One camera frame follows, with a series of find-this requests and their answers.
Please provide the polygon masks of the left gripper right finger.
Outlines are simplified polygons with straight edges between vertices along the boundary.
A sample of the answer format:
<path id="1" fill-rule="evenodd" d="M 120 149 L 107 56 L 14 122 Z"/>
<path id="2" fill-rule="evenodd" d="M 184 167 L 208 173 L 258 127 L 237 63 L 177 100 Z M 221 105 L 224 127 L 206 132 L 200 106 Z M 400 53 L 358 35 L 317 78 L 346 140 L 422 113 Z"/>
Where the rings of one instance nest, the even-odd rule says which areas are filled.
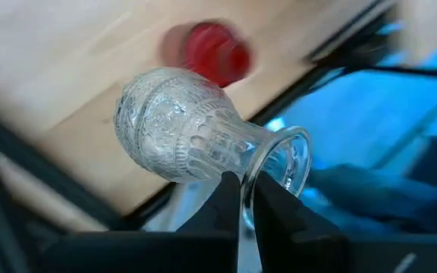
<path id="1" fill-rule="evenodd" d="M 341 231 L 261 173 L 254 226 L 265 272 L 437 272 L 437 235 Z"/>

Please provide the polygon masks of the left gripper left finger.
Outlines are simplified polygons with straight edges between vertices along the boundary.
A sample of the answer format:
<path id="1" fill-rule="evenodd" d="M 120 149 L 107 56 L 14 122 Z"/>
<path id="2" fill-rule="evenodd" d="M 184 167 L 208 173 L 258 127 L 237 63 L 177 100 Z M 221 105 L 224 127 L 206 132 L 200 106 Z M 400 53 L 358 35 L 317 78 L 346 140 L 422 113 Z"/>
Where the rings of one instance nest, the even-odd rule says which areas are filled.
<path id="1" fill-rule="evenodd" d="M 49 272 L 237 271 L 240 181 L 228 171 L 202 207 L 174 232 L 78 233 L 46 250 Z"/>

